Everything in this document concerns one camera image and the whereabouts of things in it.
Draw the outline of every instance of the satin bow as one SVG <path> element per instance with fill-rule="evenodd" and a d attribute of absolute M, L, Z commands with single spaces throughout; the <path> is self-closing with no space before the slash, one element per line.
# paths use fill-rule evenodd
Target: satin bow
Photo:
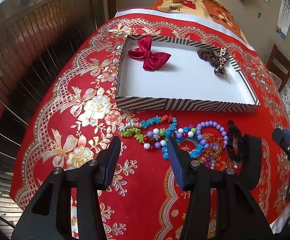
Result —
<path fill-rule="evenodd" d="M 162 67 L 170 58 L 170 54 L 165 52 L 150 51 L 152 47 L 152 36 L 146 35 L 137 41 L 137 49 L 132 49 L 128 52 L 128 55 L 134 59 L 144 59 L 143 68 L 145 70 L 156 70 Z"/>

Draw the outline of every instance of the striped box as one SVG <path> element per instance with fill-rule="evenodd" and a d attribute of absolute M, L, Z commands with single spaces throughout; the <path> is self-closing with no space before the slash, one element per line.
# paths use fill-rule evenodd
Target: striped box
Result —
<path fill-rule="evenodd" d="M 122 111 L 132 111 L 132 110 L 180 110 L 180 111 L 218 111 L 218 112 L 243 112 L 249 113 L 256 110 L 260 105 L 259 100 L 251 87 L 250 83 L 246 79 L 245 75 L 241 71 L 241 68 L 232 56 L 229 56 L 228 60 L 233 66 L 234 70 L 239 74 L 242 79 L 247 91 L 252 98 L 253 104 L 244 103 L 234 103 L 234 102 L 222 102 L 222 101 L 211 101 L 211 100 L 193 100 L 193 99 L 181 99 L 181 98 L 152 98 L 152 97 L 128 97 L 120 96 L 120 81 L 121 72 L 124 55 L 126 53 L 126 48 L 128 41 L 138 40 L 142 38 L 143 35 L 129 35 L 122 47 L 122 52 L 120 54 L 117 72 L 117 82 L 115 90 L 115 98 L 117 107 Z M 176 44 L 182 44 L 187 46 L 193 46 L 199 49 L 209 49 L 212 48 L 215 53 L 220 52 L 220 48 L 210 46 L 201 42 L 190 41 L 186 39 L 165 37 L 165 36 L 152 36 L 153 41 L 159 42 L 171 42 Z"/>

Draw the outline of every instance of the green flower bead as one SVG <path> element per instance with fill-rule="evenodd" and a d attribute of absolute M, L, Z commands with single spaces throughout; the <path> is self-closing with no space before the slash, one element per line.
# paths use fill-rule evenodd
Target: green flower bead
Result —
<path fill-rule="evenodd" d="M 159 131 L 159 135 L 160 135 L 160 136 L 165 136 L 165 131 L 164 131 L 164 130 L 160 130 L 160 131 Z"/>

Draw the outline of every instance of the wooden chair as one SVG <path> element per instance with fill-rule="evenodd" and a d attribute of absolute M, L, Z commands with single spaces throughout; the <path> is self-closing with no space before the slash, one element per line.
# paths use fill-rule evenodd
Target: wooden chair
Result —
<path fill-rule="evenodd" d="M 273 62 L 274 58 L 281 63 L 281 65 L 288 71 L 288 73 L 283 72 L 275 65 Z M 290 77 L 290 61 L 280 52 L 280 50 L 278 50 L 276 44 L 274 44 L 272 48 L 269 60 L 267 62 L 267 68 L 270 72 L 274 73 L 278 78 L 281 79 L 282 83 L 278 89 L 278 92 L 280 93 Z"/>

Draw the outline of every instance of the calendar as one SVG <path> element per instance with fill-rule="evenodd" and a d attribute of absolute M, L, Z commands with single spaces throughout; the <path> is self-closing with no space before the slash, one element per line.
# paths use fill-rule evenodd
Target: calendar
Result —
<path fill-rule="evenodd" d="M 281 6 L 279 11 L 277 32 L 281 37 L 287 36 L 288 28 L 290 24 L 290 0 L 281 0 Z"/>

